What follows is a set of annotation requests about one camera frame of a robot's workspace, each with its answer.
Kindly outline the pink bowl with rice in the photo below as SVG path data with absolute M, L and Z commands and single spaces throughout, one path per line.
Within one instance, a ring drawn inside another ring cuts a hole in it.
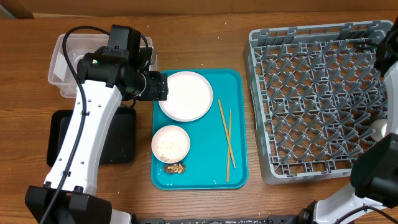
M 160 128 L 152 137 L 152 153 L 166 164 L 180 162 L 190 150 L 190 138 L 179 126 L 168 125 Z

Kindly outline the wooden chopstick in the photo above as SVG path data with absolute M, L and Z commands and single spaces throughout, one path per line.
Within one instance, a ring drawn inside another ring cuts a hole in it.
M 228 140 L 230 141 L 230 135 L 231 135 L 231 115 L 232 111 L 230 110 L 229 112 L 229 126 L 228 126 Z M 229 177 L 230 177 L 230 163 L 231 163 L 231 153 L 229 150 L 229 143 L 228 143 L 228 153 L 227 153 L 227 168 L 226 168 L 226 181 L 229 182 Z
M 230 150 L 230 153 L 231 153 L 231 159 L 232 159 L 234 168 L 236 168 L 236 164 L 235 164 L 235 160 L 234 160 L 234 156 L 233 156 L 233 150 L 232 150 L 232 146 L 231 146 L 231 141 L 228 140 L 228 129 L 227 129 L 227 126 L 226 126 L 226 120 L 225 120 L 225 117 L 224 117 L 223 107 L 222 107 L 220 99 L 218 99 L 218 105 L 219 105 L 219 109 L 220 109 L 221 119 L 223 121 L 223 126 L 224 126 L 225 135 L 226 135 L 226 138 L 227 138 L 227 143 L 229 143 L 229 150 Z

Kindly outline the small white cup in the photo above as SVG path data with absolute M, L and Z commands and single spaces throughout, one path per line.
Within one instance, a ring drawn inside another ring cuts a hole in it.
M 387 129 L 387 119 L 378 119 L 375 120 L 371 125 L 370 128 L 374 130 L 371 134 L 371 137 L 376 141 L 380 141 L 386 135 Z

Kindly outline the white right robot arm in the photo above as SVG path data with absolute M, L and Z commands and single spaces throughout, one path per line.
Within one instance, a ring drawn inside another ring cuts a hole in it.
M 331 197 L 312 202 L 289 223 L 354 223 L 369 212 L 397 223 L 383 211 L 397 206 L 397 25 L 378 44 L 365 41 L 354 46 L 376 48 L 374 66 L 387 90 L 386 127 L 375 145 L 356 160 L 347 185 Z

